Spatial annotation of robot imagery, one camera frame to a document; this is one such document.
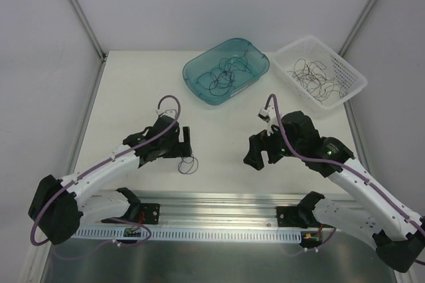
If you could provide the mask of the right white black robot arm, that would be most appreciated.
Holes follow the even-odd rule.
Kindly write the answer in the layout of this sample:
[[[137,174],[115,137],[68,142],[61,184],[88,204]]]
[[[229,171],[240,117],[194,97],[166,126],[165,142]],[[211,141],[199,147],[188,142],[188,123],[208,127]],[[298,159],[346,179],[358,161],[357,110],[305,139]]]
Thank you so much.
[[[305,229],[317,224],[340,229],[369,245],[393,270],[407,272],[424,250],[424,217],[389,193],[344,143],[321,137],[303,112],[277,117],[274,107],[269,106],[258,116],[268,126],[249,137],[245,164],[263,169],[263,152],[270,164],[283,157],[297,157],[310,170],[344,189],[363,208],[359,213],[311,191],[290,209],[289,224]]]

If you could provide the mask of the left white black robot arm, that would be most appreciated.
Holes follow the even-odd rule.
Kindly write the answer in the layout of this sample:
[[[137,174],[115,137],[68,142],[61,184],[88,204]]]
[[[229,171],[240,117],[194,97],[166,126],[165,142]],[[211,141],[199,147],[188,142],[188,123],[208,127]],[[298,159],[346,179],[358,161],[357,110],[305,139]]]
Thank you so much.
[[[102,188],[156,159],[192,154],[190,128],[162,114],[152,126],[125,138],[88,171],[59,179],[44,177],[29,207],[29,216],[53,245],[70,239],[82,225],[139,223],[147,219],[147,212],[134,192],[127,187],[106,192]]]

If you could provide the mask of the teal transparent plastic tub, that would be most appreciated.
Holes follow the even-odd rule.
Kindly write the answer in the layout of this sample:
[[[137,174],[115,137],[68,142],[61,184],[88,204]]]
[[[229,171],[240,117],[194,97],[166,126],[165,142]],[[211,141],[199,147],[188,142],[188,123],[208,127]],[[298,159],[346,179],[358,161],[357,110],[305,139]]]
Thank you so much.
[[[269,58],[250,41],[233,38],[190,60],[182,75],[197,98],[218,106],[257,82],[269,68]]]

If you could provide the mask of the white perforated plastic basket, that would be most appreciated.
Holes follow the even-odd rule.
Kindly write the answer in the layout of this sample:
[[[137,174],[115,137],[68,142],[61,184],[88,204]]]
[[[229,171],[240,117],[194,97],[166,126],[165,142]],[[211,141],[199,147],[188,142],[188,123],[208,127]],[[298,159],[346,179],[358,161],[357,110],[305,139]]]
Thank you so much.
[[[336,111],[368,84],[365,76],[311,35],[276,51],[272,62],[277,76],[318,116]]]

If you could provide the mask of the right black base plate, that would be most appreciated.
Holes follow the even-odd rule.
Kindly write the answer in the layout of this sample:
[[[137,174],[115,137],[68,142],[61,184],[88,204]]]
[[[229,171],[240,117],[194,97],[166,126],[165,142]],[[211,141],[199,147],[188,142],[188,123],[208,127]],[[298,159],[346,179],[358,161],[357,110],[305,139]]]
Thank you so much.
[[[307,229],[321,226],[310,210],[298,206],[276,207],[276,218],[279,227]]]

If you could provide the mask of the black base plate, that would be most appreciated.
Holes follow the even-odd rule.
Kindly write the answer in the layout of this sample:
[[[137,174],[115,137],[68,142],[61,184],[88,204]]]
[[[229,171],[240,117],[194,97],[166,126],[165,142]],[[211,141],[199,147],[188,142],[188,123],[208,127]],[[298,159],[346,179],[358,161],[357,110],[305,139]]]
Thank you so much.
[[[276,218],[279,227],[307,229],[321,226],[310,210],[298,206],[276,207]]]
[[[129,209],[118,219],[143,225],[157,225],[160,207],[158,203],[131,203]]]

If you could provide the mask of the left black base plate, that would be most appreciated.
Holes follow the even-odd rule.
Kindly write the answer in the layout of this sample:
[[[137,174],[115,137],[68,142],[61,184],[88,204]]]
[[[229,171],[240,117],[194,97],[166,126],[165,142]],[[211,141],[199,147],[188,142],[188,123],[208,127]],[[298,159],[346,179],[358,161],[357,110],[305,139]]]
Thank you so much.
[[[129,209],[118,219],[143,225],[157,225],[160,207],[158,203],[131,203]]]

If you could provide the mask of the aluminium mounting rail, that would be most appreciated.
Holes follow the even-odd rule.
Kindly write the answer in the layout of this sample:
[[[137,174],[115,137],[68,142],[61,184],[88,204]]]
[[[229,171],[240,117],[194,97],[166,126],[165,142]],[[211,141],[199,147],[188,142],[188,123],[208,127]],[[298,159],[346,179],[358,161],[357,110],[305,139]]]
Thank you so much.
[[[142,191],[143,203],[158,203],[162,227],[263,229],[278,226],[276,207],[297,205],[304,194],[235,194]]]

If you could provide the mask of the right aluminium frame post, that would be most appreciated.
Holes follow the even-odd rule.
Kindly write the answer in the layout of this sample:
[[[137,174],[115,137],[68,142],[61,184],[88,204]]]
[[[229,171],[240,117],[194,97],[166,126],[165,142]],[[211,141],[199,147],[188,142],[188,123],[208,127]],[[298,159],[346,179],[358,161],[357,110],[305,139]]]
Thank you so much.
[[[349,50],[350,46],[355,41],[358,34],[361,32],[361,29],[365,22],[367,21],[369,15],[372,13],[375,8],[377,2],[379,0],[367,0],[364,7],[362,8],[359,16],[356,18],[351,30],[349,31],[341,49],[339,50],[339,55],[344,57]]]

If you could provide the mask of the aluminium frame post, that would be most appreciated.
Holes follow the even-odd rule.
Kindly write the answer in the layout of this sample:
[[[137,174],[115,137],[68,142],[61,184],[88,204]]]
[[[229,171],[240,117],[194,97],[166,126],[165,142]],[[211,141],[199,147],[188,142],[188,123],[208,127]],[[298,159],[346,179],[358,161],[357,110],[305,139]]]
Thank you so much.
[[[97,39],[97,36],[95,35],[95,32],[93,31],[92,26],[90,25],[90,22],[82,9],[82,6],[79,2],[79,0],[68,0],[70,3],[70,6],[72,7],[72,10],[77,16],[77,19],[79,23],[81,24],[84,32],[86,33],[86,36],[88,37],[93,49],[95,50],[96,54],[100,58],[100,60],[104,61],[107,57],[107,54],[105,53],[104,49],[102,48],[99,40]]]
[[[367,21],[369,15],[372,13],[375,8],[377,2],[379,0],[367,0],[364,7],[362,8],[359,16],[356,18],[351,30],[349,31],[341,49],[339,50],[339,55],[344,57],[349,50],[350,46],[355,41],[358,34],[361,32],[361,29],[365,22]]]

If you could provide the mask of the left aluminium frame post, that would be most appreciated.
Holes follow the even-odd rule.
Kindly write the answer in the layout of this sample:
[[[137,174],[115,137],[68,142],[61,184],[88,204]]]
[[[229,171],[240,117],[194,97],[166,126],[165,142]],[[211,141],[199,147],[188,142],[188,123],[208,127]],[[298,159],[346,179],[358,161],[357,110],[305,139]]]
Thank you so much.
[[[70,6],[72,7],[72,10],[77,16],[77,19],[79,23],[81,24],[84,32],[86,33],[86,36],[88,37],[93,49],[95,50],[96,54],[100,58],[100,60],[104,61],[107,57],[107,54],[105,53],[104,49],[102,48],[99,40],[97,39],[97,36],[95,35],[95,32],[93,31],[92,26],[90,25],[90,22],[82,9],[82,6],[79,2],[79,0],[68,0],[70,3]]]

